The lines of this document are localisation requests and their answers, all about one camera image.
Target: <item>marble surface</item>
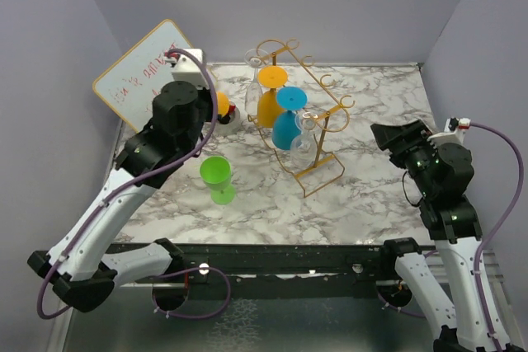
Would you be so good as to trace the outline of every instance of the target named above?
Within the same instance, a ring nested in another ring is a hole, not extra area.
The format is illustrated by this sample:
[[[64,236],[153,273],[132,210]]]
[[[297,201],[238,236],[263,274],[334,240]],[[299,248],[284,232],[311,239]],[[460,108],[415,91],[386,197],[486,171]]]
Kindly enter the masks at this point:
[[[334,105],[301,67],[284,68],[288,84],[308,94],[308,108],[317,111]],[[253,70],[242,64],[220,64],[212,70],[219,79],[218,89],[243,111],[244,88]],[[213,137],[198,159],[186,162],[139,208],[117,241],[168,237],[180,243],[380,244],[389,238],[414,237],[421,244],[430,243],[419,212],[404,199],[403,171],[377,148],[370,132],[374,122],[404,124],[420,118],[434,125],[417,67],[325,66],[312,71],[318,77],[329,73],[329,80],[337,81],[334,95],[349,94],[356,101],[349,110],[348,127],[325,139],[324,148],[334,151],[346,167],[340,179],[304,199],[255,126],[244,120],[237,134]],[[344,114],[338,112],[331,125],[344,121]],[[125,127],[118,149],[131,134]],[[238,193],[226,206],[211,201],[200,179],[200,164],[211,155],[227,157],[233,168]],[[318,170],[315,182],[329,177],[335,171],[330,168]],[[409,198],[417,199],[413,183],[407,181],[406,186]]]

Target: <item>red writing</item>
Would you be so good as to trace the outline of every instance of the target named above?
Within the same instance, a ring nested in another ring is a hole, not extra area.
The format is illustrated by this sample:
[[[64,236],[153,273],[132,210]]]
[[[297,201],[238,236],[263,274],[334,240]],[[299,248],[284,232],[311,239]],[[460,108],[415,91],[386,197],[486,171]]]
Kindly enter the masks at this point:
[[[145,69],[143,69],[143,75],[146,78],[151,78],[156,76],[156,73],[158,73],[158,66],[165,64],[165,53],[169,51],[170,49],[175,49],[176,43],[172,42],[171,46],[162,51],[158,57],[154,58],[152,61],[150,61]]]
[[[117,103],[123,103],[125,102],[125,96],[128,94],[128,90],[126,88],[121,88],[117,90],[117,92],[112,93],[112,97],[115,99]]]
[[[139,82],[137,77],[123,78],[122,80],[124,82],[129,82],[134,87],[143,86],[143,84],[141,84],[141,82]]]

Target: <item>blue plastic wine glass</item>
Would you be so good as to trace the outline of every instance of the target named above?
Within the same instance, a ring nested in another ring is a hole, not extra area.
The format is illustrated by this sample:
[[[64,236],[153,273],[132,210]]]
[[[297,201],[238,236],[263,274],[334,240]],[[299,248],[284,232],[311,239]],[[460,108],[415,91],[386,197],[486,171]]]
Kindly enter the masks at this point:
[[[291,141],[300,135],[294,111],[302,109],[308,102],[308,97],[298,87],[283,87],[277,92],[276,99],[279,106],[287,111],[279,115],[273,124],[271,140],[278,148],[290,150]]]

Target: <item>green plastic cup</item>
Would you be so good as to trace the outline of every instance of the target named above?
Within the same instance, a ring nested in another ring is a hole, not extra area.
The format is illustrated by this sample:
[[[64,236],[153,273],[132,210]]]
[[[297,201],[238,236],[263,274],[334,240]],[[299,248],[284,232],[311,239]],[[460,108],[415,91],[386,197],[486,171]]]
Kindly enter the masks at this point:
[[[200,176],[211,190],[215,204],[227,205],[237,194],[231,185],[231,166],[224,157],[209,157],[201,163]]]

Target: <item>black metal frame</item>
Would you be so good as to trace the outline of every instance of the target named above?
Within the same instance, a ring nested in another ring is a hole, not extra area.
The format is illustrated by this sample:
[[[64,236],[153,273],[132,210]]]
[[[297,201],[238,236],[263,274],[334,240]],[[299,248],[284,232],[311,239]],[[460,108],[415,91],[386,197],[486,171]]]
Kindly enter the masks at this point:
[[[114,243],[108,253],[144,246],[147,244]],[[207,263],[222,270],[229,278],[233,298],[376,298],[376,282],[399,280],[383,246],[178,244],[177,247],[186,267]],[[167,289],[167,284],[183,289],[186,281],[193,299],[225,298],[224,281],[219,276],[198,272],[187,280],[183,276],[149,278],[139,283],[153,284],[154,289],[156,285],[163,285],[161,290]]]

